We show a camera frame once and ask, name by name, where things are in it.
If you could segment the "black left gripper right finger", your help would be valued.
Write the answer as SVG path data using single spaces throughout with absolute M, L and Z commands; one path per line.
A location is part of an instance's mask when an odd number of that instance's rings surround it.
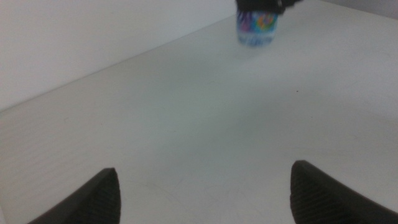
M 290 209 L 295 223 L 397 224 L 397 212 L 304 160 L 295 161 L 291 168 Z

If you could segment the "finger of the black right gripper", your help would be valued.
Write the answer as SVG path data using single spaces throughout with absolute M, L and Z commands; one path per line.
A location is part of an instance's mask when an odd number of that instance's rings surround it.
M 239 11 L 265 11 L 274 14 L 283 14 L 285 7 L 280 0 L 236 0 Z

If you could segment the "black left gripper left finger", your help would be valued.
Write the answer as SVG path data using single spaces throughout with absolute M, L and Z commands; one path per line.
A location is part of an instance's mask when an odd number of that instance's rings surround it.
M 30 224 L 119 224 L 120 219 L 118 174 L 105 168 Z

